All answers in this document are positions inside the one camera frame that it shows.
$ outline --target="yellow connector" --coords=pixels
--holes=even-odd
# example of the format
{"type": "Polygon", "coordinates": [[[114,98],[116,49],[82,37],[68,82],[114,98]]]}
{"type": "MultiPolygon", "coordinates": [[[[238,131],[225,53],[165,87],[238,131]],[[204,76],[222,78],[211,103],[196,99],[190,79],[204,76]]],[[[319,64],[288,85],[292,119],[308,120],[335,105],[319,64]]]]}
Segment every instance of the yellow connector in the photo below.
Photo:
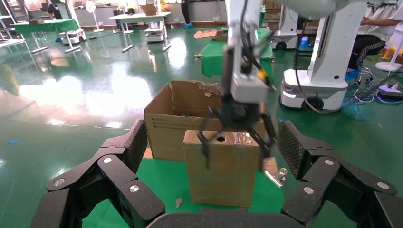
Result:
{"type": "Polygon", "coordinates": [[[262,68],[261,70],[259,70],[259,72],[258,72],[258,77],[261,79],[261,80],[263,80],[263,79],[265,79],[266,77],[267,77],[267,73],[266,73],[266,71],[262,68]]]}

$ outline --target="small debris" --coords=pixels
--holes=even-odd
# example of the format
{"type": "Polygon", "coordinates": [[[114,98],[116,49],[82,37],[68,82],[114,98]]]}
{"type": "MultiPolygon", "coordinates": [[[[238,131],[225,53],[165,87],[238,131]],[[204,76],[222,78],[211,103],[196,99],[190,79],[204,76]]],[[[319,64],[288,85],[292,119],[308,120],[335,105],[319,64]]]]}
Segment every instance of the small debris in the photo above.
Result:
{"type": "Polygon", "coordinates": [[[179,208],[179,206],[181,205],[181,203],[182,203],[182,198],[177,198],[177,199],[176,199],[176,208],[179,208]]]}
{"type": "Polygon", "coordinates": [[[18,142],[18,139],[11,140],[8,145],[14,145],[18,142]]]}
{"type": "Polygon", "coordinates": [[[373,122],[374,124],[378,124],[380,127],[382,127],[382,125],[380,124],[380,123],[376,123],[376,122],[373,122]]]}

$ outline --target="green table cover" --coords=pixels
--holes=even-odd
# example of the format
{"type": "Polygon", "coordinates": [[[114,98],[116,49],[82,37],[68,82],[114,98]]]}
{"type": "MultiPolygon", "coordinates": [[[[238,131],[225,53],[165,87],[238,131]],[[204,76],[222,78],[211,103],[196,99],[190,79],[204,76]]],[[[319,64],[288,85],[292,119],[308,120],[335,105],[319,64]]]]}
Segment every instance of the green table cover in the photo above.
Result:
{"type": "MultiPolygon", "coordinates": [[[[182,161],[166,161],[160,159],[143,159],[137,172],[139,180],[160,198],[165,210],[170,212],[200,212],[201,208],[235,209],[236,207],[212,204],[193,203],[189,190],[189,179],[186,163],[182,161]],[[176,199],[182,198],[180,207],[176,207],[176,199]]],[[[265,175],[256,173],[255,189],[249,212],[281,211],[284,202],[282,189],[277,188],[265,175]]],[[[98,204],[90,216],[83,220],[83,227],[90,228],[123,228],[127,227],[123,219],[105,200],[98,204]]]]}
{"type": "Polygon", "coordinates": [[[15,31],[26,35],[32,32],[68,32],[79,29],[74,19],[45,20],[44,23],[29,24],[22,22],[14,24],[15,31]]]}
{"type": "MultiPolygon", "coordinates": [[[[268,28],[258,29],[258,40],[270,33],[268,28]]],[[[207,76],[220,76],[222,75],[222,54],[224,46],[227,45],[225,41],[210,41],[206,47],[201,51],[201,72],[207,76]]],[[[271,58],[273,57],[273,49],[269,46],[266,52],[260,59],[260,65],[268,73],[271,81],[274,80],[271,69],[271,58]]]]}

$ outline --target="metal screw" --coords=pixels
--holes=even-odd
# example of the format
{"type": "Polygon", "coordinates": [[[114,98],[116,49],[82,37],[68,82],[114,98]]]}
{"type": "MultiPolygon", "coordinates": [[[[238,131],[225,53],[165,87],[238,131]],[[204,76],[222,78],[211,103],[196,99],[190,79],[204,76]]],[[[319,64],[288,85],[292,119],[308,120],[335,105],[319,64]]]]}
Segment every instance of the metal screw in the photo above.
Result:
{"type": "Polygon", "coordinates": [[[378,182],[378,186],[383,188],[383,189],[389,189],[389,186],[387,184],[385,184],[385,183],[382,183],[382,182],[378,182]]]}
{"type": "Polygon", "coordinates": [[[138,191],[139,187],[137,185],[133,185],[132,187],[130,187],[130,192],[135,192],[138,191]]]}
{"type": "Polygon", "coordinates": [[[286,168],[281,168],[278,172],[279,172],[281,175],[286,175],[286,174],[287,174],[287,169],[286,169],[286,168]]]}
{"type": "Polygon", "coordinates": [[[61,179],[56,180],[55,183],[53,183],[53,184],[54,184],[55,186],[59,186],[59,185],[62,185],[63,183],[64,183],[64,179],[61,178],[61,179]]]}
{"type": "Polygon", "coordinates": [[[333,162],[331,160],[325,160],[325,163],[328,165],[333,165],[333,162]]]}
{"type": "Polygon", "coordinates": [[[305,187],[305,188],[304,188],[304,191],[305,191],[306,193],[308,193],[308,194],[314,194],[314,190],[313,190],[312,188],[310,188],[310,187],[305,187]]]}
{"type": "Polygon", "coordinates": [[[105,158],[104,163],[110,163],[112,161],[112,158],[105,158]]]}

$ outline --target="green epoxy floor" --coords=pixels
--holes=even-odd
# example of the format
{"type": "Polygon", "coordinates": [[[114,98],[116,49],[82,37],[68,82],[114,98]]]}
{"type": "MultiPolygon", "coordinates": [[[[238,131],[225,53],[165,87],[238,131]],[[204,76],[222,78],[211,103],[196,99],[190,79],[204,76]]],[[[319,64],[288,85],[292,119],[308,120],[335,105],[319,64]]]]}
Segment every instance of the green epoxy floor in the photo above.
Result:
{"type": "MultiPolygon", "coordinates": [[[[84,52],[65,55],[67,46],[54,43],[54,35],[47,34],[41,42],[50,49],[34,54],[34,61],[22,45],[18,51],[12,47],[13,54],[0,49],[0,227],[28,227],[47,182],[89,159],[105,139],[126,133],[166,83],[219,82],[219,77],[201,74],[200,60],[194,56],[209,39],[196,40],[193,34],[206,29],[212,28],[168,29],[172,47],[166,53],[160,51],[162,44],[147,45],[144,31],[130,35],[134,48],[125,54],[122,35],[89,40],[82,44],[84,52]],[[19,141],[7,145],[14,139],[19,141]]],[[[33,49],[32,39],[28,43],[33,49]]],[[[293,66],[293,52],[274,55],[279,88],[283,71],[293,66]]],[[[301,69],[308,63],[309,58],[301,58],[301,69]]],[[[365,65],[377,78],[386,75],[368,60],[365,65]]],[[[307,136],[326,140],[347,161],[393,183],[403,196],[403,106],[379,102],[359,106],[362,121],[354,107],[330,116],[285,110],[278,104],[278,93],[267,101],[276,124],[291,120],[307,136]]],[[[125,227],[108,202],[96,207],[84,225],[125,227]]],[[[354,225],[326,203],[314,227],[354,225]]]]}

